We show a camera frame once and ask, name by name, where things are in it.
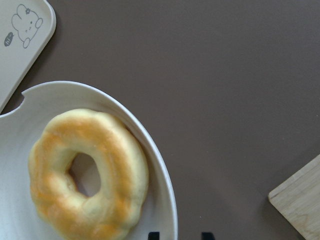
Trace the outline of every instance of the printed drawing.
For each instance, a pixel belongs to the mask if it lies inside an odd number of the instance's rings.
[[[17,30],[19,39],[23,42],[23,47],[26,49],[41,27],[43,19],[36,12],[30,10],[30,8],[20,4],[16,8],[16,14],[12,16],[11,23],[13,28]]]

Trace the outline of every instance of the black object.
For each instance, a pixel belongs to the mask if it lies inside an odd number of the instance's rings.
[[[212,232],[202,232],[201,240],[215,240],[215,236]]]
[[[152,231],[149,232],[148,240],[159,240],[160,239],[160,232]]]

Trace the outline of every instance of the donut hole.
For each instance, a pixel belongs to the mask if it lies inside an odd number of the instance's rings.
[[[80,193],[87,197],[94,196],[101,185],[100,175],[94,159],[85,153],[78,153],[69,169]]]

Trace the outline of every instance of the white bowl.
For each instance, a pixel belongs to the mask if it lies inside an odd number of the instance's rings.
[[[87,108],[117,116],[139,140],[148,161],[149,189],[141,218],[127,240],[178,239],[177,207],[171,180],[154,141],[118,101],[91,86],[72,81],[46,82],[23,93],[22,104],[0,115],[0,239],[61,240],[37,215],[30,196],[28,155],[49,120],[71,109]]]

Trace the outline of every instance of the glazed donut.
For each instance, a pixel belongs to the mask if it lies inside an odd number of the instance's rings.
[[[100,190],[77,190],[68,170],[78,153],[93,158]],[[74,109],[54,117],[28,159],[38,215],[67,240],[122,240],[137,224],[149,173],[138,141],[116,117]]]

